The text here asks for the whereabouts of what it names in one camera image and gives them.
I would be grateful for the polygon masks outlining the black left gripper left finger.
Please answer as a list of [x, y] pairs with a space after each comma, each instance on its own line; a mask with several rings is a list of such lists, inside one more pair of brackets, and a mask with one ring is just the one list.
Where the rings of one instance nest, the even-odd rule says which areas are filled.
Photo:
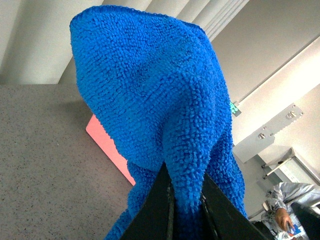
[[140, 211], [121, 236], [122, 240], [172, 240], [175, 196], [167, 166], [163, 164]]

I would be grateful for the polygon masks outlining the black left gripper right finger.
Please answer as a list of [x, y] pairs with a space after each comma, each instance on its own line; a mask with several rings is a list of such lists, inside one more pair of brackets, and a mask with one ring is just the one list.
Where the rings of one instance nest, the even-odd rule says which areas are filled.
[[265, 240], [264, 236], [224, 195], [206, 173], [201, 191], [205, 240]]

